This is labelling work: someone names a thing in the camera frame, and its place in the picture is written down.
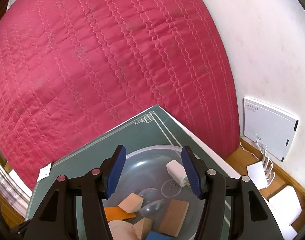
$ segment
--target triangular wooden block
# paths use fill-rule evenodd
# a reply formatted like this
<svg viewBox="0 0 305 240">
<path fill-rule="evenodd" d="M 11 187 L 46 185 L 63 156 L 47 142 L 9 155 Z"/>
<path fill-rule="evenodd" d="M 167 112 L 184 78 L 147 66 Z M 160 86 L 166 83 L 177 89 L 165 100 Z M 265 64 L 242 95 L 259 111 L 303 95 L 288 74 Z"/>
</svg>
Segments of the triangular wooden block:
<svg viewBox="0 0 305 240">
<path fill-rule="evenodd" d="M 114 240 L 139 240 L 131 223 L 113 220 L 108 225 Z"/>
<path fill-rule="evenodd" d="M 144 199 L 135 193 L 131 193 L 118 206 L 127 213 L 138 212 Z"/>
<path fill-rule="evenodd" d="M 133 225 L 136 235 L 140 240 L 145 240 L 149 232 L 152 230 L 153 221 L 149 218 L 143 218 Z"/>
</svg>

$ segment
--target white cable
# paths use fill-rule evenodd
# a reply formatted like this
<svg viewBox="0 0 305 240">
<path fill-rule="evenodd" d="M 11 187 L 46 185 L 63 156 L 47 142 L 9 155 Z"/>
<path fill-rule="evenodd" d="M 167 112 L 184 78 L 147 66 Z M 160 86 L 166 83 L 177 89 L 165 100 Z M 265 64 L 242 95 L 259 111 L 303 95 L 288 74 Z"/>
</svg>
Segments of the white cable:
<svg viewBox="0 0 305 240">
<path fill-rule="evenodd" d="M 260 160 L 259 160 L 253 153 L 251 153 L 250 151 L 247 151 L 247 150 L 242 146 L 241 142 L 240 142 L 240 146 L 242 147 L 242 149 L 243 149 L 245 152 L 249 152 L 253 157 L 255 157 L 255 158 L 260 162 Z"/>
<path fill-rule="evenodd" d="M 263 165 L 264 165 L 264 170 L 265 170 L 265 173 L 266 173 L 266 170 L 267 170 L 267 167 L 268 167 L 268 163 L 271 161 L 270 160 L 270 158 L 267 156 L 267 149 L 268 149 L 268 147 L 267 147 L 267 145 L 265 145 L 264 143 L 259 143 L 259 137 L 258 137 L 258 135 L 256 135 L 256 137 L 257 137 L 257 140 L 256 140 L 256 145 L 257 145 L 257 148 L 258 148 L 258 150 L 262 153 L 262 155 L 263 155 L 263 157 L 262 157 L 262 159 L 263 159 Z M 271 175 L 271 172 L 272 172 L 272 169 L 273 169 L 273 162 L 271 161 L 271 165 L 270 165 L 270 169 L 269 169 L 269 171 L 267 172 L 267 174 L 266 174 L 266 179 L 267 179 L 267 184 L 268 184 L 268 186 L 267 187 L 269 187 L 270 186 L 270 184 L 272 183 L 272 181 L 275 179 L 275 177 L 276 177 L 276 174 L 275 173 L 273 173 L 273 176 Z"/>
</svg>

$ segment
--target white paper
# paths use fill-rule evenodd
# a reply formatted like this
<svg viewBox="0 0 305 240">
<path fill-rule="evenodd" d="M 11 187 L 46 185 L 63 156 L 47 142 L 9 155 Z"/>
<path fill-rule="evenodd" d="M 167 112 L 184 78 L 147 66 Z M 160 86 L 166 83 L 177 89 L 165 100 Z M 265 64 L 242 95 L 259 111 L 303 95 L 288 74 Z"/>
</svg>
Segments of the white paper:
<svg viewBox="0 0 305 240">
<path fill-rule="evenodd" d="M 302 208 L 294 187 L 287 186 L 269 199 L 269 203 L 292 224 L 300 216 Z"/>
<path fill-rule="evenodd" d="M 38 176 L 38 179 L 37 179 L 37 182 L 39 182 L 40 180 L 42 180 L 43 178 L 46 178 L 49 176 L 49 173 L 51 171 L 51 164 L 52 163 L 49 163 L 46 167 L 44 168 L 41 168 L 39 170 L 39 176 Z"/>
<path fill-rule="evenodd" d="M 248 177 L 251 178 L 258 190 L 266 188 L 268 186 L 262 162 L 257 162 L 247 166 L 247 171 Z"/>
</svg>

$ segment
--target white router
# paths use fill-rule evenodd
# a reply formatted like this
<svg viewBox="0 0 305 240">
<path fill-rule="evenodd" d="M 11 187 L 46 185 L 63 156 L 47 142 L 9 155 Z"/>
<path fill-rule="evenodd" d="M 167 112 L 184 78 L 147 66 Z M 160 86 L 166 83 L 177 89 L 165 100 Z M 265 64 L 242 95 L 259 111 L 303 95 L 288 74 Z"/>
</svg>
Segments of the white router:
<svg viewBox="0 0 305 240">
<path fill-rule="evenodd" d="M 283 161 L 297 130 L 293 115 L 257 100 L 244 98 L 245 136 L 265 144 L 267 151 Z"/>
</svg>

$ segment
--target green cutting mat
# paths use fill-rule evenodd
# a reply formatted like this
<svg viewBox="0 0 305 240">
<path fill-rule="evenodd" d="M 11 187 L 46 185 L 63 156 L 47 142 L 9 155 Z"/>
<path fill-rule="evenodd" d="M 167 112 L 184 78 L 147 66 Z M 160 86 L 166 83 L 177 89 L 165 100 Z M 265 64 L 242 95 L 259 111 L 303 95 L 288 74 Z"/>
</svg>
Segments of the green cutting mat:
<svg viewBox="0 0 305 240">
<path fill-rule="evenodd" d="M 68 178 L 85 175 L 91 169 L 98 168 L 104 159 L 110 158 L 119 144 L 126 147 L 127 154 L 153 145 L 179 147 L 189 145 L 208 168 L 216 169 L 227 176 L 216 162 L 173 121 L 167 112 L 155 105 L 54 163 L 49 177 L 36 184 L 26 219 L 33 217 L 40 202 L 59 175 L 65 174 Z M 226 198 L 226 202 L 224 217 L 226 222 L 223 224 L 221 240 L 228 239 L 229 233 L 230 197 Z"/>
</svg>

